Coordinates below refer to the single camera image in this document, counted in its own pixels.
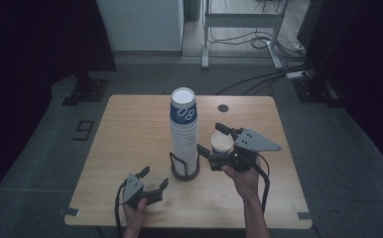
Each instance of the human hand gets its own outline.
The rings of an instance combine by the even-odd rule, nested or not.
[[[142,198],[138,207],[135,209],[128,204],[123,204],[124,215],[126,216],[126,231],[124,238],[136,238],[142,230],[144,213],[146,208],[146,198]]]
[[[257,158],[256,164],[260,166],[259,158]],[[235,188],[243,200],[259,199],[259,174],[253,168],[243,173],[237,172],[230,166],[223,166],[221,169],[232,178]]]

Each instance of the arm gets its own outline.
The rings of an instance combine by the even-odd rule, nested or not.
[[[137,238],[139,236],[143,226],[146,202],[146,198],[142,198],[138,203],[137,209],[134,209],[128,204],[123,205],[124,214],[126,216],[124,238]]]
[[[229,166],[221,168],[234,181],[238,194],[244,203],[246,238],[270,238],[260,202],[259,175],[254,169],[239,173]]]

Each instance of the metal rack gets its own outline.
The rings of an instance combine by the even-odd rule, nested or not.
[[[209,67],[209,47],[207,39],[209,28],[273,28],[274,33],[271,40],[267,42],[267,49],[275,68],[281,70],[282,64],[275,52],[275,47],[278,42],[278,35],[281,30],[282,22],[284,21],[288,1],[289,0],[285,0],[279,13],[232,14],[210,13],[210,0],[206,0],[206,10],[204,12],[203,24],[204,39],[201,47],[201,67]]]

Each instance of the blue cup label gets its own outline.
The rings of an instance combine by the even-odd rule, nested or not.
[[[181,125],[187,125],[193,122],[197,117],[195,104],[190,108],[177,108],[171,104],[170,117],[175,123]]]

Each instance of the wooden table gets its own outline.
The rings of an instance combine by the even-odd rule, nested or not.
[[[69,225],[115,226],[114,199],[129,174],[150,166],[142,178],[145,190],[155,189],[164,178],[169,185],[163,201],[146,209],[145,227],[244,228],[243,204],[233,181],[223,172],[212,172],[200,157],[200,173],[180,181],[171,172],[172,150],[169,95],[114,95],[103,114],[67,215]],[[225,104],[229,110],[220,112]],[[265,218],[269,228],[308,229],[309,212],[275,101],[271,97],[197,96],[198,142],[210,148],[215,122],[231,128],[248,127],[282,146],[263,152],[270,166],[270,191]],[[260,197],[264,183],[260,178]]]

